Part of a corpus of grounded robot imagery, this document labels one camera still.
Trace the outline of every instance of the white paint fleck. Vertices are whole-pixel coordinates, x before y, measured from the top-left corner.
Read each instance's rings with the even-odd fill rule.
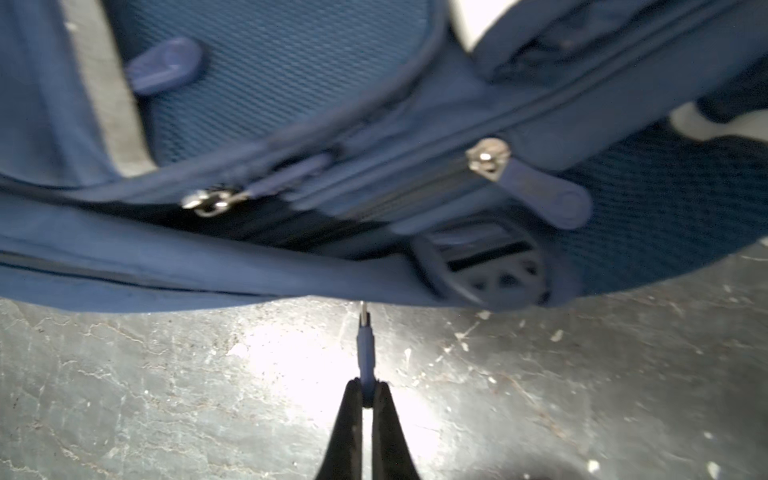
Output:
[[[675,302],[670,302],[670,306],[675,311],[675,313],[677,313],[677,315],[679,315],[681,318],[685,318],[685,312],[683,311],[683,309],[677,306]]]
[[[717,480],[717,477],[720,476],[720,466],[715,462],[709,462],[707,463],[707,472],[713,480]]]
[[[239,356],[241,359],[248,358],[248,345],[245,343],[235,343],[229,352],[227,352],[227,356],[234,355]]]

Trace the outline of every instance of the concrete floor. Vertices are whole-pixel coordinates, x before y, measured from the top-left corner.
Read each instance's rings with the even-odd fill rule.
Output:
[[[0,300],[0,478],[313,478],[356,314]],[[372,315],[424,479],[768,478],[765,247],[567,309]]]

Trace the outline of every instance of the zipper track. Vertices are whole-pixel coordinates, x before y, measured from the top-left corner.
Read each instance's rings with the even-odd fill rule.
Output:
[[[446,164],[445,169],[447,171],[441,172],[438,177],[433,177],[432,171],[423,174],[416,180],[408,182],[407,185],[397,187],[388,194],[382,195],[372,203],[348,211],[342,218],[360,222],[375,221],[397,211],[406,204],[414,204],[431,197],[433,194],[445,191],[447,187],[456,186],[476,176],[467,168],[467,160],[464,157],[450,161]]]
[[[359,206],[348,211],[339,220],[347,222],[340,226],[338,223],[325,223],[310,231],[303,231],[285,237],[277,246],[311,247],[325,243],[336,237],[345,237],[369,230],[379,221],[391,221],[391,216],[397,213],[405,213],[410,207],[427,201],[437,195],[457,190],[457,187],[466,185],[472,180],[482,180],[474,172],[468,169],[465,157],[457,157],[447,167],[448,171],[439,176],[434,176],[431,170],[406,185],[397,187],[373,202]]]

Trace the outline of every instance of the zipper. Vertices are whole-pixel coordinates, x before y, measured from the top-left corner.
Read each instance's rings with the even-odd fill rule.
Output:
[[[246,200],[277,195],[295,187],[303,179],[322,173],[332,162],[331,154],[319,154],[280,168],[240,190],[230,188],[198,190],[181,199],[181,208],[192,210],[197,216],[203,218],[218,217],[229,211],[233,205],[241,204]]]
[[[430,169],[405,185],[339,215],[338,220],[349,222],[346,225],[325,223],[312,230],[288,235],[275,246],[302,245],[306,248],[325,243],[331,238],[361,233],[368,230],[375,222],[392,221],[392,217],[407,217],[409,209],[415,209],[420,203],[437,198],[440,194],[459,191],[462,186],[470,188],[472,181],[479,180],[479,177],[472,167],[475,159],[469,155],[469,151],[464,151],[463,155],[457,155],[447,162],[437,175],[435,175],[435,169]]]
[[[467,167],[477,175],[498,182],[509,163],[512,152],[507,142],[498,138],[483,138],[466,151]]]

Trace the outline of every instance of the blue fabric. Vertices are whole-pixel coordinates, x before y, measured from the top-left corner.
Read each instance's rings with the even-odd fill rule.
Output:
[[[506,140],[527,164],[565,170],[713,90],[766,54],[766,2],[665,5],[670,9],[657,22],[557,64],[558,74],[546,82],[489,84],[451,42],[402,108],[343,140],[347,161],[283,199],[298,210],[318,208],[393,175],[408,175],[419,162],[461,151],[489,135]],[[525,23],[525,16],[514,13],[496,28],[513,30]],[[737,31],[733,25],[739,25]]]
[[[475,46],[472,57],[488,80],[544,79],[554,64],[582,55],[626,28],[656,0],[523,0]],[[652,24],[637,21],[636,24]]]
[[[768,56],[697,102],[711,121],[726,123],[752,110],[768,108]]]
[[[405,257],[353,262],[157,227],[0,193],[0,251],[196,292],[438,305]],[[11,292],[0,282],[0,296]],[[39,290],[42,301],[47,295]],[[83,292],[89,310],[90,293]],[[194,293],[190,294],[194,308]],[[147,311],[153,310],[148,304]]]
[[[249,305],[271,296],[156,289],[62,276],[0,263],[0,296],[63,310],[103,313],[172,312]]]
[[[202,41],[197,82],[141,103],[161,164],[264,137],[392,75],[432,28],[431,0],[107,0],[124,60],[179,35]]]
[[[555,241],[587,294],[683,275],[768,234],[768,146],[757,141],[698,144],[659,124],[565,177],[594,200],[590,223]]]
[[[0,175],[47,187],[120,176],[101,143],[57,2],[0,2]]]

